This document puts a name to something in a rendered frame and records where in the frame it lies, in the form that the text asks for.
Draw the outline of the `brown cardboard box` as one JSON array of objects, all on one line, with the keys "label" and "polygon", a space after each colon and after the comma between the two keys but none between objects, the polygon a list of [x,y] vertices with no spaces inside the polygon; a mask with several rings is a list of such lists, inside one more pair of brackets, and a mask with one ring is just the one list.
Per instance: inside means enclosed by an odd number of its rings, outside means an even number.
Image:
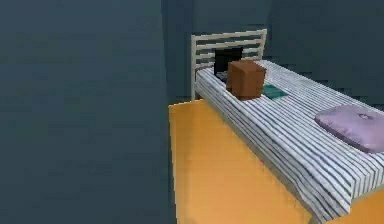
[{"label": "brown cardboard box", "polygon": [[251,60],[232,61],[228,65],[226,89],[240,101],[259,98],[266,68]]}]

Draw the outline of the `lilac pillow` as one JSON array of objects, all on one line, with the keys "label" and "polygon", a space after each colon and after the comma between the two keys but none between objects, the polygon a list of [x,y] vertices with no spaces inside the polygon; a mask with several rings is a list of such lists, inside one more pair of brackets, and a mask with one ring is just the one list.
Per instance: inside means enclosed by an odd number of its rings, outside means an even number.
[{"label": "lilac pillow", "polygon": [[365,153],[384,152],[384,115],[356,105],[318,112],[315,122],[327,132]]}]

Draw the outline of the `teal book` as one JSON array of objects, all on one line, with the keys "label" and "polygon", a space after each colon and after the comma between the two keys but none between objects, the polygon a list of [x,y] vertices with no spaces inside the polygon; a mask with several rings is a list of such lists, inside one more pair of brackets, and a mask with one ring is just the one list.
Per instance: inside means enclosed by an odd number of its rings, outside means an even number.
[{"label": "teal book", "polygon": [[280,97],[287,96],[287,93],[275,87],[274,85],[264,85],[262,88],[262,94],[269,99],[277,99]]}]

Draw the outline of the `black laptop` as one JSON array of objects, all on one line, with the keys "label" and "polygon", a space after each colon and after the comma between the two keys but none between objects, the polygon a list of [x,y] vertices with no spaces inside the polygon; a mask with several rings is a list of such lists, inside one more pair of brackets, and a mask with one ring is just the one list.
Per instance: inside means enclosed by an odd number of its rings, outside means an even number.
[{"label": "black laptop", "polygon": [[242,47],[216,49],[214,75],[222,82],[226,82],[228,64],[232,61],[240,60],[242,58],[242,54],[243,54]]}]

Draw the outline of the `striped bed with cream frame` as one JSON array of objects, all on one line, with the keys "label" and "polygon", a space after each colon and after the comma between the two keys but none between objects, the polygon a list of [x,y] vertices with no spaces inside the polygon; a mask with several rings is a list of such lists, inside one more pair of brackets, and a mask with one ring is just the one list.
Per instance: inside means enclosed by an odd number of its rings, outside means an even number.
[{"label": "striped bed with cream frame", "polygon": [[[350,212],[352,201],[384,188],[384,152],[365,153],[315,122],[323,110],[365,103],[263,60],[267,31],[193,35],[191,94],[200,95],[275,172],[312,214],[325,223]],[[266,69],[265,83],[284,93],[240,101],[214,75],[214,51],[241,47]]]}]

